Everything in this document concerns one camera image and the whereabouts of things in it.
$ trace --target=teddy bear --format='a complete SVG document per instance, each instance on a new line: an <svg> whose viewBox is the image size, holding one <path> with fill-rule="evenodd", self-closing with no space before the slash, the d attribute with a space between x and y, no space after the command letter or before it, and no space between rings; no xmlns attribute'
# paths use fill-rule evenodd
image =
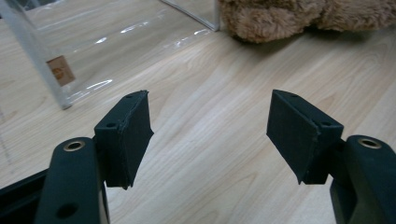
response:
<svg viewBox="0 0 396 224"><path fill-rule="evenodd" d="M231 36L263 43L305 27L366 31L396 22L396 0L218 0Z"/></svg>

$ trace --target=label on box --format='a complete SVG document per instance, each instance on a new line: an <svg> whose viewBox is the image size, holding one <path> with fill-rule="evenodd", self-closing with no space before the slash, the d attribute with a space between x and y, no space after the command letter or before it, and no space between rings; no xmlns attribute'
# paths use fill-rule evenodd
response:
<svg viewBox="0 0 396 224"><path fill-rule="evenodd" d="M47 65L60 86L64 86L76 79L64 56L47 61Z"/></svg>

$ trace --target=wooden floor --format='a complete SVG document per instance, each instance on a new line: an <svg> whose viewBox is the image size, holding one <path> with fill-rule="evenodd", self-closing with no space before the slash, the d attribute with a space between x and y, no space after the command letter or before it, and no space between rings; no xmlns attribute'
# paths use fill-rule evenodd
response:
<svg viewBox="0 0 396 224"><path fill-rule="evenodd" d="M335 223L329 187L299 186L265 135L273 89L301 95L396 148L396 27L306 31L263 45L220 31L67 110L0 21L0 188L49 166L52 150L125 94L149 91L155 132L134 187L109 189L112 223Z"/></svg>

